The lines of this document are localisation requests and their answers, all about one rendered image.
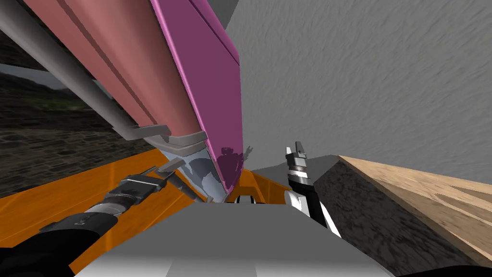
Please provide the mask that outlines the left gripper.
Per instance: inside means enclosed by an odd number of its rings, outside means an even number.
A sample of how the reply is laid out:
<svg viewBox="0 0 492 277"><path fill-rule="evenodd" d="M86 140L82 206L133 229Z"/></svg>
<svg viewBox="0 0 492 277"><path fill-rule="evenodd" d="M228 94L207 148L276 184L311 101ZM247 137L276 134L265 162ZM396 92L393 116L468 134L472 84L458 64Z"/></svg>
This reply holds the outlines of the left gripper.
<svg viewBox="0 0 492 277"><path fill-rule="evenodd" d="M113 190L113 195L127 197L131 201L143 201L150 194L162 190L167 185L168 180L191 200L195 202L204 202L196 192L176 175L175 171L184 165L185 161L176 157L159 168L153 166L142 172L140 175L127 176L120 181L118 186ZM147 176L152 172L159 176L167 176L167 180Z"/></svg>

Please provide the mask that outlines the pink and magenta door leaf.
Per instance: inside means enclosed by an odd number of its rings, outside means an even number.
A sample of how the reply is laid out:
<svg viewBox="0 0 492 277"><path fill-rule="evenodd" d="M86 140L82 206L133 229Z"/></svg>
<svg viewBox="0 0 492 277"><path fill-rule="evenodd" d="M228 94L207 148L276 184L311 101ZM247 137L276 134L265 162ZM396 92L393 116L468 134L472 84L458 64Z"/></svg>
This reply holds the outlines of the pink and magenta door leaf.
<svg viewBox="0 0 492 277"><path fill-rule="evenodd" d="M207 0L25 0L135 120L204 131L230 194L243 169L239 56Z"/></svg>

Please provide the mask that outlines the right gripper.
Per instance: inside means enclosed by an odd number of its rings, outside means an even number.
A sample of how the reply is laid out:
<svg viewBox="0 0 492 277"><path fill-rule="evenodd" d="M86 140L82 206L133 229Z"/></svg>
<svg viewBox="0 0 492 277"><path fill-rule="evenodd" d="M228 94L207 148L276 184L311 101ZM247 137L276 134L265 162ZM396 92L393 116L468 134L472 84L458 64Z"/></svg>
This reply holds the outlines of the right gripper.
<svg viewBox="0 0 492 277"><path fill-rule="evenodd" d="M290 147L286 147L286 160L289 167L298 166L306 167L306 153L300 141L295 141L295 152L291 151Z"/></svg>

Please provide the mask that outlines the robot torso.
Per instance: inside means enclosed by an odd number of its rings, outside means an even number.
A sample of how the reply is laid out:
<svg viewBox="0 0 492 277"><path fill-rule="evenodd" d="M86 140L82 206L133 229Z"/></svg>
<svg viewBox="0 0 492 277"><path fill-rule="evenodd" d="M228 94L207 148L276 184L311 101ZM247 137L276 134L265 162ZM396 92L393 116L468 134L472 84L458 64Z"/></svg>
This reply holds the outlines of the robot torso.
<svg viewBox="0 0 492 277"><path fill-rule="evenodd" d="M101 255L76 277L394 277L305 202L193 203Z"/></svg>

